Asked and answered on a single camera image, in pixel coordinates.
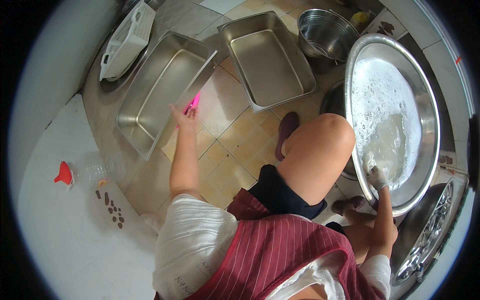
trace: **soapy water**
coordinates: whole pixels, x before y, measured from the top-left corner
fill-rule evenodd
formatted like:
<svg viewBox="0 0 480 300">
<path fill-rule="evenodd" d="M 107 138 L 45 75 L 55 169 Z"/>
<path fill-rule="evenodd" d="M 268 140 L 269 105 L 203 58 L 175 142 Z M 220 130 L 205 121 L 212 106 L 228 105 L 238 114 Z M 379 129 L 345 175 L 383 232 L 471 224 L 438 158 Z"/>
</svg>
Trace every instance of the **soapy water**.
<svg viewBox="0 0 480 300">
<path fill-rule="evenodd" d="M 410 85 L 393 64 L 363 59 L 353 69 L 351 100 L 359 156 L 375 160 L 391 191 L 399 188 L 413 172 L 421 140 Z"/>
</svg>

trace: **pink slipper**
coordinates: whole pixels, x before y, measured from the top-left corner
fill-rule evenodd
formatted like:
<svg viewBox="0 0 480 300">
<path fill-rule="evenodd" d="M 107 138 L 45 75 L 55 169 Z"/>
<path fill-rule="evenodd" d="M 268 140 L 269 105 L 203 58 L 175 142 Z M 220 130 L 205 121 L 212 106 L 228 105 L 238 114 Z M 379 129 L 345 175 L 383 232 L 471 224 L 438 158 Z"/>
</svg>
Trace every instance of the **pink slipper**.
<svg viewBox="0 0 480 300">
<path fill-rule="evenodd" d="M 278 127 L 278 143 L 276 144 L 275 156 L 279 161 L 282 161 L 285 157 L 282 155 L 283 142 L 292 135 L 292 133 L 300 126 L 300 119 L 296 112 L 289 112 L 286 114 L 280 126 Z"/>
<path fill-rule="evenodd" d="M 353 208 L 357 210 L 362 207 L 366 202 L 367 199 L 362 196 L 355 196 L 347 200 L 337 200 L 333 202 L 332 212 L 343 216 L 343 210 L 347 204 L 352 204 Z"/>
</svg>

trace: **apron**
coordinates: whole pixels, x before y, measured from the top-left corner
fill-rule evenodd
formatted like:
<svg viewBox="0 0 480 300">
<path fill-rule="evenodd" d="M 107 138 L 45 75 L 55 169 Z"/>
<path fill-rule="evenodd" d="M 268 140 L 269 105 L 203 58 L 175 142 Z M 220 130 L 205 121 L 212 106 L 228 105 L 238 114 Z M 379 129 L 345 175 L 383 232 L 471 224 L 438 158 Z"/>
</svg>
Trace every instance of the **apron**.
<svg viewBox="0 0 480 300">
<path fill-rule="evenodd" d="M 361 273 L 343 234 L 300 216 L 272 215 L 245 189 L 227 211 L 239 220 L 227 255 L 214 275 L 186 299 L 262 300 L 298 270 L 332 251 L 343 252 L 338 280 L 347 300 L 385 299 Z"/>
</svg>

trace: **hand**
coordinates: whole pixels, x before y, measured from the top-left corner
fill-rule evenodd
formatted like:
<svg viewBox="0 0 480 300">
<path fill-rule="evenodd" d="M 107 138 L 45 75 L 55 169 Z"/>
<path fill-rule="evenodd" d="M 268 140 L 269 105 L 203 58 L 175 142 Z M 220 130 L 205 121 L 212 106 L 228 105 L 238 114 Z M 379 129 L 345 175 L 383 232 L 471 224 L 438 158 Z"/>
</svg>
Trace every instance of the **hand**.
<svg viewBox="0 0 480 300">
<path fill-rule="evenodd" d="M 367 175 L 367 180 L 377 191 L 388 187 L 385 173 L 377 166 L 373 166 L 371 174 Z"/>
<path fill-rule="evenodd" d="M 183 114 L 175 105 L 169 104 L 172 116 L 180 127 L 194 127 L 197 124 L 198 108 L 189 108 L 186 114 Z"/>
</svg>

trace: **rectangular metal tray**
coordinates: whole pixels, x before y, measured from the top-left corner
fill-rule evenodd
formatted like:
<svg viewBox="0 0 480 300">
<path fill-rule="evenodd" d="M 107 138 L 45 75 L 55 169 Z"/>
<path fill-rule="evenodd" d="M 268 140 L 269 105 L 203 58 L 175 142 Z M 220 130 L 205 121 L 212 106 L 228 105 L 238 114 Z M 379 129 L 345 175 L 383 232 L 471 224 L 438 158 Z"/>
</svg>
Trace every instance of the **rectangular metal tray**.
<svg viewBox="0 0 480 300">
<path fill-rule="evenodd" d="M 316 91 L 312 69 L 275 12 L 219 27 L 254 112 Z"/>
<path fill-rule="evenodd" d="M 148 160 L 156 144 L 167 144 L 175 130 L 168 105 L 183 109 L 214 71 L 216 50 L 176 33 L 167 33 L 144 61 L 117 114 L 125 138 Z"/>
</svg>

